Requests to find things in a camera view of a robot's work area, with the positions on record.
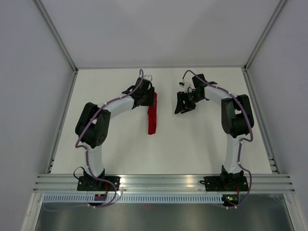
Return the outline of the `red cloth napkin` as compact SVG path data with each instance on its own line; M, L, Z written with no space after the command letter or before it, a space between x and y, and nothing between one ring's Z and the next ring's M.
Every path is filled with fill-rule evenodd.
M157 128L157 93L154 93L154 106L148 107L148 134L153 135L156 133Z

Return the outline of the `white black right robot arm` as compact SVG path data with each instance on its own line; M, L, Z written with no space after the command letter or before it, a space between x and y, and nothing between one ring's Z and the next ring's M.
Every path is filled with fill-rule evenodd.
M241 153L245 142L253 141L254 118L249 97L236 95L220 87L216 82L207 82L203 74L194 74L192 83L182 80L183 91L177 93L175 114L183 114L196 108L202 100L212 101L221 109L221 126L227 135L225 161L219 176L204 177L200 184L207 192L248 192L250 187L242 166Z

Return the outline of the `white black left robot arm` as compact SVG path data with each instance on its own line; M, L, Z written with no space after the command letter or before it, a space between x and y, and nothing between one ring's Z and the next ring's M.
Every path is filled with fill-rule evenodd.
M75 133L78 140L76 148L85 150L86 166L78 179L77 190L117 191L120 177L106 176L102 161L102 144L105 142L110 120L119 114L133 110L138 106L154 106L154 86L152 76L139 77L135 85L123 91L117 98L97 105L87 103L77 122Z

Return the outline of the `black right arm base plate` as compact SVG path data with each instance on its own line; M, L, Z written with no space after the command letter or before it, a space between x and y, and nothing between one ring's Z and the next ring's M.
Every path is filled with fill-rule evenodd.
M220 176L208 176L200 182L203 182L207 192L247 192L249 189L246 177L223 182Z

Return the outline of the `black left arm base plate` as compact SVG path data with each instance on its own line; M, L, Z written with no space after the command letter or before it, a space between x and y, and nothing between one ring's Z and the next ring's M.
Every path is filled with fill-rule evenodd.
M120 186L120 177L118 176L105 176L102 180L97 180L92 176L79 177L77 184L77 191L80 192L94 192L94 191L108 191L114 192L115 188L118 190Z

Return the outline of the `aluminium enclosure frame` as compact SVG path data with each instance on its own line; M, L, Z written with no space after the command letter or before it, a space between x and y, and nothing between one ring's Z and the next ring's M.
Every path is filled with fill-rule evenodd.
M249 68L257 54L262 49L265 40L272 31L278 18L284 11L286 0L278 2L275 10L263 30L256 46L253 48L248 61L241 67L248 93L252 97L252 106L257 116L257 121L261 129L261 136L265 143L269 162L274 164L271 174L254 174L251 194L280 194L286 203L287 212L291 219L291 224L296 231L306 231L308 221L304 218L303 209L296 195L291 177L281 172L281 165L274 156L272 142L265 125L264 116L261 112L258 98L249 74ZM33 190L31 200L22 225L23 231L39 230L39 213L43 208L43 197L47 193L83 193L77 191L77 181L69 174L50 173L54 157L51 157L45 174L39 174ZM119 175L122 183L121 193L127 194L210 194L197 182L201 179L200 174L179 175L179 174L132 174Z

